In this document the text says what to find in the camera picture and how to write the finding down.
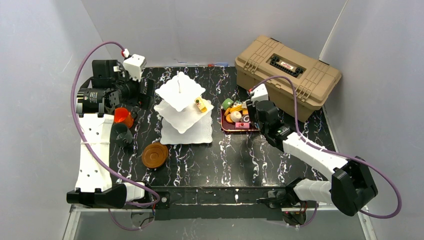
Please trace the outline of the brown round wooden lid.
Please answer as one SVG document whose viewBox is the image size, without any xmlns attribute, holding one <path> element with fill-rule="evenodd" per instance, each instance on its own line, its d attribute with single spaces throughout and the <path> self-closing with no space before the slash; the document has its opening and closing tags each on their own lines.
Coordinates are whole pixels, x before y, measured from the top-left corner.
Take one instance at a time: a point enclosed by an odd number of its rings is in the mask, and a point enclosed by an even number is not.
<svg viewBox="0 0 424 240">
<path fill-rule="evenodd" d="M 162 166 L 169 156 L 168 148 L 159 143 L 155 142 L 149 144 L 142 152 L 141 161 L 145 167 L 149 169 L 156 169 Z"/>
</svg>

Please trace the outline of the red blue screwdriver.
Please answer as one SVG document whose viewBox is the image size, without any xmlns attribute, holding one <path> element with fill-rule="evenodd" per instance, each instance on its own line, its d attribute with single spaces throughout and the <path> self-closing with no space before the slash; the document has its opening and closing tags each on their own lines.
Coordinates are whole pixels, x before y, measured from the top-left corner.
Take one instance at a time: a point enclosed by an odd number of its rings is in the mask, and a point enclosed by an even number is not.
<svg viewBox="0 0 424 240">
<path fill-rule="evenodd" d="M 226 62 L 216 62 L 216 63 L 209 63 L 207 67 L 228 67 L 229 64 Z"/>
</svg>

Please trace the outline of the pink rectangular cake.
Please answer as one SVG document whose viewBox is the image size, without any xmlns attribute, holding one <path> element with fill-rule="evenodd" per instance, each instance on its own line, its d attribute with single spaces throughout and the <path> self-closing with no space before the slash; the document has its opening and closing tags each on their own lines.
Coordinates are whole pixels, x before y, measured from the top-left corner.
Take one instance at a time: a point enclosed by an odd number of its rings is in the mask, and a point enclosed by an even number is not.
<svg viewBox="0 0 424 240">
<path fill-rule="evenodd" d="M 250 123 L 236 122 L 234 128 L 236 130 L 247 131 L 250 129 Z"/>
</svg>

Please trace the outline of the chocolate swirl roll cake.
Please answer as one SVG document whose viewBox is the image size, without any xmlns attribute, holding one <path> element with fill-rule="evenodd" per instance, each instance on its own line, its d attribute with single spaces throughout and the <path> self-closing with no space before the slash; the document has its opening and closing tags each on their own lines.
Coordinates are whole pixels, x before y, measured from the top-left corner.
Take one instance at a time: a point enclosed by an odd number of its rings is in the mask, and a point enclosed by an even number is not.
<svg viewBox="0 0 424 240">
<path fill-rule="evenodd" d="M 245 114 L 242 116 L 241 120 L 242 123 L 250 123 L 250 117 L 248 114 Z"/>
</svg>

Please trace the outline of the orange plastic cup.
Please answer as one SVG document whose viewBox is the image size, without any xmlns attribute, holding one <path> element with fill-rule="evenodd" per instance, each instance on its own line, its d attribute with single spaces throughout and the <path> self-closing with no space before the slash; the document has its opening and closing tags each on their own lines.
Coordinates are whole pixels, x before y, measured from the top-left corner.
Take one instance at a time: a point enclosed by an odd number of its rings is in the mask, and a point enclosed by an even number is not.
<svg viewBox="0 0 424 240">
<path fill-rule="evenodd" d="M 129 111 L 125 107 L 118 107 L 114 110 L 115 124 L 124 124 L 127 128 L 131 128 L 134 125 L 134 121 L 138 114 L 134 111 Z"/>
</svg>

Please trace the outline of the yellow decorated cake slice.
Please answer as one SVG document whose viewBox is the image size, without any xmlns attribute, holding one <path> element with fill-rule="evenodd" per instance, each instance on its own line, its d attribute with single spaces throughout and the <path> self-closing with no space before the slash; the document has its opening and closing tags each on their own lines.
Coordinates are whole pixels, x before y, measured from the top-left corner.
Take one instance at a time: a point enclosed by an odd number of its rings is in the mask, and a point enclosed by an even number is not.
<svg viewBox="0 0 424 240">
<path fill-rule="evenodd" d="M 243 105 L 242 104 L 236 104 L 236 105 L 233 105 L 230 108 L 229 112 L 230 113 L 233 113 L 233 112 L 242 112 L 243 110 L 244 110 L 244 108 L 243 108 Z"/>
</svg>

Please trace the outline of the red dessert tray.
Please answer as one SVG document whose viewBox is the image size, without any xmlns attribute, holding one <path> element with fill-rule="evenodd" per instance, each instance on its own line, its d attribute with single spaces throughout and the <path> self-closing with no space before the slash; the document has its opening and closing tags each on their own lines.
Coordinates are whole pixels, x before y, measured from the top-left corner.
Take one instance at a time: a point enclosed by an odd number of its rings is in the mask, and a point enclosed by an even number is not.
<svg viewBox="0 0 424 240">
<path fill-rule="evenodd" d="M 241 132 L 259 132 L 260 130 L 250 121 L 249 112 L 247 109 L 242 108 L 240 111 L 241 119 L 239 122 L 230 122 L 231 113 L 220 110 L 220 125 L 221 129 L 228 133 L 241 133 Z"/>
</svg>

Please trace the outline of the green swirl roll cake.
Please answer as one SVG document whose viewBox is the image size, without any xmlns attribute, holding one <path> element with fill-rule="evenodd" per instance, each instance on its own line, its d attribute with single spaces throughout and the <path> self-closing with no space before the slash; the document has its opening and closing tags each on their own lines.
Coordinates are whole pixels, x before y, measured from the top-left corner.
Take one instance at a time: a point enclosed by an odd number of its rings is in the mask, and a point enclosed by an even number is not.
<svg viewBox="0 0 424 240">
<path fill-rule="evenodd" d="M 222 103 L 221 103 L 221 109 L 226 111 L 228 108 L 231 108 L 233 105 L 234 101 L 230 98 L 226 98 Z"/>
</svg>

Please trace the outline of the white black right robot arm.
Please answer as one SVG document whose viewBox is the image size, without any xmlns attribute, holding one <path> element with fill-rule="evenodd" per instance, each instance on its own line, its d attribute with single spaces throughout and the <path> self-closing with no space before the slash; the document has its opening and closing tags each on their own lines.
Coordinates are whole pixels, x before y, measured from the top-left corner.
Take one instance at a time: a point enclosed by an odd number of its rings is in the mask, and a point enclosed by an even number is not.
<svg viewBox="0 0 424 240">
<path fill-rule="evenodd" d="M 283 153 L 296 157 L 319 171 L 326 181 L 299 177 L 258 203 L 269 207 L 307 201 L 334 205 L 347 216 L 354 216 L 378 195 L 378 189 L 368 166 L 350 158 L 326 152 L 326 148 L 298 135 L 294 128 L 283 124 L 274 103 L 263 100 L 246 102 L 249 118 L 266 141 Z"/>
</svg>

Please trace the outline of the tan plastic toolbox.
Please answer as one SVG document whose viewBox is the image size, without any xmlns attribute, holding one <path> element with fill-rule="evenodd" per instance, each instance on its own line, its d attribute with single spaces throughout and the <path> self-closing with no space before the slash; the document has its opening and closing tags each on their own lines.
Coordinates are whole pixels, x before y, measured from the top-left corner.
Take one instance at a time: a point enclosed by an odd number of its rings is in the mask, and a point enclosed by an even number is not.
<svg viewBox="0 0 424 240">
<path fill-rule="evenodd" d="M 322 108 L 342 77 L 340 70 L 261 35 L 235 58 L 236 83 L 250 90 L 262 80 L 269 99 L 306 122 Z"/>
</svg>

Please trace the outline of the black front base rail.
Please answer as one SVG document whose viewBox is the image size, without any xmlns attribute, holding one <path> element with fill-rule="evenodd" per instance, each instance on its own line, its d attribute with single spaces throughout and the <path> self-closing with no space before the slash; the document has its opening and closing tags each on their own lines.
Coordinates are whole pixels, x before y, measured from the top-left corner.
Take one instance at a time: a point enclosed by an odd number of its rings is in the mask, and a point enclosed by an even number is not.
<svg viewBox="0 0 424 240">
<path fill-rule="evenodd" d="M 182 219 L 266 219 L 282 220 L 293 211 L 288 202 L 275 198 L 282 187 L 199 187 L 155 186 L 159 194 L 156 218 Z"/>
</svg>

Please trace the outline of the white three-tier cake stand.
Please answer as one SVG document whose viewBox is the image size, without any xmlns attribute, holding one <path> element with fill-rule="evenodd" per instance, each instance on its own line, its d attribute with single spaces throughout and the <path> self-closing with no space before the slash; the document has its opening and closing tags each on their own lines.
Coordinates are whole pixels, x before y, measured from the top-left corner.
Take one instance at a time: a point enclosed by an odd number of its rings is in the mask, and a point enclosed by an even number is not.
<svg viewBox="0 0 424 240">
<path fill-rule="evenodd" d="M 161 116 L 162 145 L 210 144 L 213 141 L 214 106 L 202 97 L 206 89 L 182 71 L 155 90 L 161 102 L 153 108 Z M 200 112 L 195 99 L 202 97 L 207 112 Z"/>
</svg>

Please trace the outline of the round sandwich biscuit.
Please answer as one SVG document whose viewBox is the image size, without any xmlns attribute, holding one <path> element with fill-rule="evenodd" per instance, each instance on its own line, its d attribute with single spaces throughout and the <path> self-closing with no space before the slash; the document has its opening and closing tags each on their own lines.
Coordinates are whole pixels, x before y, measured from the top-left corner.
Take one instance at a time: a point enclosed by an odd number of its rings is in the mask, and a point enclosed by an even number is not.
<svg viewBox="0 0 424 240">
<path fill-rule="evenodd" d="M 234 121 L 232 120 L 232 118 L 231 118 L 231 115 L 230 115 L 230 114 L 228 114 L 228 115 L 226 115 L 226 116 L 225 116 L 225 120 L 226 120 L 226 122 L 227 122 L 227 123 L 229 123 L 229 124 L 233 124 L 233 123 L 234 123 Z"/>
</svg>

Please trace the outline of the yellow layered cake piece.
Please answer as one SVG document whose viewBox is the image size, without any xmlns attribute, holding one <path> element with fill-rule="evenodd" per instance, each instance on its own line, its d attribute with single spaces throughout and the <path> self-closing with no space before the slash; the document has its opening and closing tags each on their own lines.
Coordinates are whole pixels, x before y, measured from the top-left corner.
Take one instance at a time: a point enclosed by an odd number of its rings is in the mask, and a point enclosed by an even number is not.
<svg viewBox="0 0 424 240">
<path fill-rule="evenodd" d="M 207 107 L 208 102 L 205 99 L 203 99 L 202 97 L 200 97 L 200 96 L 197 97 L 194 100 L 194 103 L 201 113 L 205 113 L 205 112 L 208 111 L 208 107 Z"/>
</svg>

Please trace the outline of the dark green cup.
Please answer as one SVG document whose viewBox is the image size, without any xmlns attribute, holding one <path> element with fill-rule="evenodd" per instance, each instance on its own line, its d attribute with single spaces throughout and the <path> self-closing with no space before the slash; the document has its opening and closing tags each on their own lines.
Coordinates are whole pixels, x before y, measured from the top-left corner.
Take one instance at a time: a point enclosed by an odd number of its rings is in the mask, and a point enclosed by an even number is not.
<svg viewBox="0 0 424 240">
<path fill-rule="evenodd" d="M 124 123 L 115 123 L 111 128 L 110 142 L 120 147 L 128 147 L 133 143 L 133 135 Z"/>
</svg>

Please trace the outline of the white coconut ball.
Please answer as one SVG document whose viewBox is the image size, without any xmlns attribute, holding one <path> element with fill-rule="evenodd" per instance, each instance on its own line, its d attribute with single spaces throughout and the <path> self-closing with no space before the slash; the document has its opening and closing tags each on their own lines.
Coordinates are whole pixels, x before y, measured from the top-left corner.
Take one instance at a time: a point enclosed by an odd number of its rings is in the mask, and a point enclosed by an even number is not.
<svg viewBox="0 0 424 240">
<path fill-rule="evenodd" d="M 234 123 L 238 123 L 238 122 L 240 122 L 241 121 L 241 119 L 242 119 L 242 113 L 240 112 L 240 111 L 233 111 L 231 114 L 230 114 L 230 119 L 231 119 L 231 121 L 232 122 L 234 122 Z"/>
</svg>

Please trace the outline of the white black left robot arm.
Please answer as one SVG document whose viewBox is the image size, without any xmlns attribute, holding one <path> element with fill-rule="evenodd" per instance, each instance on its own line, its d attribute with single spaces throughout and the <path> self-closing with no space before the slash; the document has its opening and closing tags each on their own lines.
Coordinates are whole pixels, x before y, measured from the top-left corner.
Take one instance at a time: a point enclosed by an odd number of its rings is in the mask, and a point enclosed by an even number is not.
<svg viewBox="0 0 424 240">
<path fill-rule="evenodd" d="M 121 209 L 126 205 L 149 207 L 154 197 L 146 193 L 143 182 L 111 179 L 110 144 L 122 147 L 133 142 L 131 123 L 116 122 L 122 104 L 135 104 L 147 110 L 155 89 L 148 79 L 142 91 L 142 74 L 146 59 L 140 55 L 116 59 L 93 60 L 92 76 L 79 88 L 74 117 L 81 132 L 79 172 L 75 187 L 66 195 L 69 204 L 91 208 Z"/>
</svg>

